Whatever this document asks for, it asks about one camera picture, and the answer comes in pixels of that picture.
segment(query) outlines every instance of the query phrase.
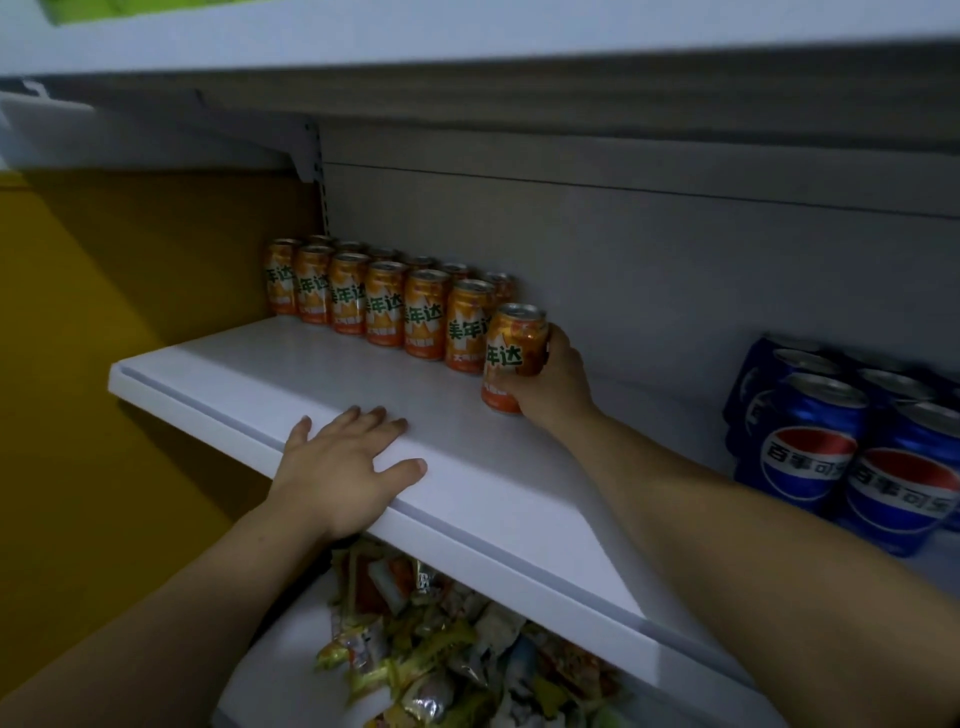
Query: pile of snack packages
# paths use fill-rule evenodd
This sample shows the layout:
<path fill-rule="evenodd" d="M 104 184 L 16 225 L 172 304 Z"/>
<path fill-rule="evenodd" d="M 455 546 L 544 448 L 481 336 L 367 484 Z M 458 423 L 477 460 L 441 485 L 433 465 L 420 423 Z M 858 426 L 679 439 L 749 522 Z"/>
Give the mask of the pile of snack packages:
<path fill-rule="evenodd" d="M 347 665 L 350 702 L 389 686 L 368 728 L 618 728 L 615 668 L 396 549 L 334 550 L 339 595 L 316 669 Z"/>

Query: green item on top shelf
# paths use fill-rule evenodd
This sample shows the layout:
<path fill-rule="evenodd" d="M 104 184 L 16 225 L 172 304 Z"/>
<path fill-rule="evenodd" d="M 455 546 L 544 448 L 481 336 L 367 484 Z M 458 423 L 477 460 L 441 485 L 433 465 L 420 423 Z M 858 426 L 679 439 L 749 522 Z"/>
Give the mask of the green item on top shelf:
<path fill-rule="evenodd" d="M 150 12 L 205 8 L 208 5 L 242 3 L 248 0 L 38 0 L 55 25 L 88 20 L 130 17 Z"/>

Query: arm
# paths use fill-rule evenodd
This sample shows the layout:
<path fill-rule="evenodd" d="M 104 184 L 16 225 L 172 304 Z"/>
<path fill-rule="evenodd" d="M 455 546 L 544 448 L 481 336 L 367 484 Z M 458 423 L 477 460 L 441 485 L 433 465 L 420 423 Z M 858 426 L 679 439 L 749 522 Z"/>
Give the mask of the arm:
<path fill-rule="evenodd" d="M 405 429 L 352 407 L 293 429 L 266 500 L 129 612 L 0 701 L 0 725 L 206 726 L 253 631 L 319 547 L 370 526 L 422 460 L 372 459 Z"/>
<path fill-rule="evenodd" d="M 634 544 L 793 725 L 960 718 L 960 605 L 831 523 L 662 448 L 590 399 L 553 327 L 535 377 L 501 375 L 580 462 Z"/>

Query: upper shelf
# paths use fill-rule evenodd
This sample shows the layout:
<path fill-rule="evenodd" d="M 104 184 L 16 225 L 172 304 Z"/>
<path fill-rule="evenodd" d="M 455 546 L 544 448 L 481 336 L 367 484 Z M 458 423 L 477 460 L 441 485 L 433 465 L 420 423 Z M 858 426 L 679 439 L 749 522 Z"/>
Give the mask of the upper shelf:
<path fill-rule="evenodd" d="M 263 0 L 55 27 L 0 8 L 0 77 L 323 68 L 952 40 L 960 5 L 917 0 Z"/>
<path fill-rule="evenodd" d="M 598 404 L 694 460 L 728 472 L 717 413 L 605 379 Z M 744 670 L 650 571 L 586 476 L 523 418 L 480 400 L 478 378 L 362 339 L 274 318 L 115 364 L 110 391 L 272 476 L 303 414 L 351 404 L 411 422 L 376 460 L 429 471 L 371 533 L 599 654 L 705 715 L 780 725 Z M 960 539 L 918 568 L 957 589 Z"/>

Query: forearm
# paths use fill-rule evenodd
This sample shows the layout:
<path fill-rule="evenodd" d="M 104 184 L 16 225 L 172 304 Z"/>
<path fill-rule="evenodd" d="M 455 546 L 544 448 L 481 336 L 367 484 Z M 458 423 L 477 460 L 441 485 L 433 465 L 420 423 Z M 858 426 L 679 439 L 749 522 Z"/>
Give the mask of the forearm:
<path fill-rule="evenodd" d="M 926 725 L 960 710 L 957 606 L 896 560 L 599 413 L 554 431 L 792 721 Z M 878 690 L 890 671 L 897 689 Z"/>
<path fill-rule="evenodd" d="M 270 501 L 0 702 L 0 723 L 203 726 L 253 631 L 316 544 Z"/>

